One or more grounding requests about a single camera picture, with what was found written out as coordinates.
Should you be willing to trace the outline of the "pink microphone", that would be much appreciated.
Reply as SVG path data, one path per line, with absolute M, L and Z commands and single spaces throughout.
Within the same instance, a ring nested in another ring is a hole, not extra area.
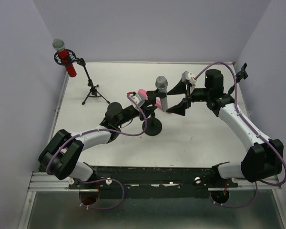
M 139 89 L 138 94 L 145 100 L 149 101 L 156 101 L 156 106 L 158 109 L 162 110 L 161 102 L 160 102 L 160 95 L 159 92 L 156 90 L 154 91 L 146 91 L 144 89 Z

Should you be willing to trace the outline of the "silver microphone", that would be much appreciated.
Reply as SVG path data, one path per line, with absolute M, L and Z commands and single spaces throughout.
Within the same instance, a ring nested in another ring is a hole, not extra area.
M 160 95 L 160 102 L 162 106 L 162 110 L 164 112 L 168 109 L 168 102 L 167 102 L 167 86 L 168 81 L 164 76 L 158 76 L 155 81 L 155 87 Z

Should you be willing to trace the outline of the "black round-base stand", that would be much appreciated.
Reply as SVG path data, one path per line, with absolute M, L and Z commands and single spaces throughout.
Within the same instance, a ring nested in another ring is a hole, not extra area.
M 147 118 L 147 124 L 143 123 L 142 128 L 146 129 L 145 134 L 148 136 L 156 136 L 162 131 L 162 123 L 159 119 L 155 118 Z
M 247 68 L 247 63 L 244 63 L 244 65 L 241 67 L 240 71 L 235 75 L 236 83 L 230 87 L 230 89 L 228 90 L 228 95 L 231 95 L 234 92 L 236 85 L 241 80 L 245 80 L 248 77 L 248 74 L 246 72 L 246 68 Z

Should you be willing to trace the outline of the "red glitter microphone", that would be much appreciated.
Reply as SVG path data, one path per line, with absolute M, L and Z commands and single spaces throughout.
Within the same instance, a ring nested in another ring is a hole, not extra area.
M 54 39 L 52 46 L 56 51 L 54 55 L 54 60 L 56 63 L 64 66 L 70 77 L 75 77 L 77 73 L 72 64 L 72 59 L 70 57 L 69 51 L 65 48 L 64 41 L 61 39 Z

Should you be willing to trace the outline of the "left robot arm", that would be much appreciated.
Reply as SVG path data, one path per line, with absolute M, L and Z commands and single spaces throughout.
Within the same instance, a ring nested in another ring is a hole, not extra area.
M 91 179 L 94 169 L 78 161 L 81 153 L 94 146 L 110 143 L 119 135 L 129 135 L 121 132 L 119 127 L 137 117 L 143 120 L 156 109 L 157 106 L 149 101 L 144 101 L 140 106 L 132 104 L 126 108 L 122 108 L 118 102 L 110 103 L 103 121 L 93 130 L 77 133 L 59 130 L 40 154 L 38 162 L 46 168 L 47 174 L 54 175 L 59 180 L 71 177 L 87 182 Z

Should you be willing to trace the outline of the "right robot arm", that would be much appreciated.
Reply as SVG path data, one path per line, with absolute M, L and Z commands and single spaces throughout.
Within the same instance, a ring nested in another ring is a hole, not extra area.
M 224 76 L 221 71 L 207 70 L 203 88 L 195 88 L 195 83 L 194 77 L 188 71 L 182 74 L 181 80 L 167 94 L 184 94 L 185 97 L 179 104 L 167 109 L 167 112 L 184 116 L 191 103 L 205 102 L 208 109 L 232 129 L 242 142 L 246 155 L 239 163 L 218 164 L 216 167 L 220 177 L 256 182 L 280 174 L 283 165 L 283 143 L 258 130 L 235 104 L 234 98 L 224 93 Z

